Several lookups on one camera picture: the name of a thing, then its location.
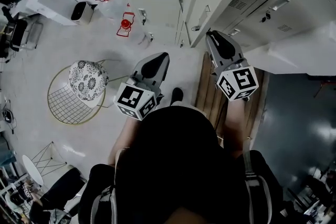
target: foot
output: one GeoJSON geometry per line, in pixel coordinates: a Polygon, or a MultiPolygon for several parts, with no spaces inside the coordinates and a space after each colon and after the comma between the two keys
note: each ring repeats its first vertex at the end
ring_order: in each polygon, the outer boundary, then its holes
{"type": "Polygon", "coordinates": [[[172,100],[170,101],[170,105],[172,105],[176,101],[183,100],[183,91],[180,88],[175,88],[172,93],[172,100]]]}

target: round cushion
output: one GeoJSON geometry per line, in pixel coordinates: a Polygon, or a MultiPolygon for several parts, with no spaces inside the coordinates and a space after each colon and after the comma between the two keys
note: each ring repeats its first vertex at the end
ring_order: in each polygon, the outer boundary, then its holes
{"type": "Polygon", "coordinates": [[[106,69],[96,62],[77,61],[70,67],[69,82],[80,100],[92,101],[102,94],[109,76],[106,69]]]}

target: gold wire chair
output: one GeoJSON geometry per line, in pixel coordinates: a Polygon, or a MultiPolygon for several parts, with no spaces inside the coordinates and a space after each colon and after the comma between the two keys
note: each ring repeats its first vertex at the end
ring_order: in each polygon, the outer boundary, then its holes
{"type": "MultiPolygon", "coordinates": [[[[103,64],[105,61],[106,60],[101,60],[97,63],[103,64]]],[[[49,110],[59,122],[67,125],[79,125],[91,120],[97,115],[101,108],[108,108],[110,106],[103,105],[106,89],[104,89],[96,107],[90,108],[83,103],[71,90],[69,83],[70,67],[71,66],[64,67],[54,76],[48,88],[47,101],[49,110]]],[[[122,80],[126,77],[128,76],[112,79],[109,80],[109,82],[122,80]]]]}

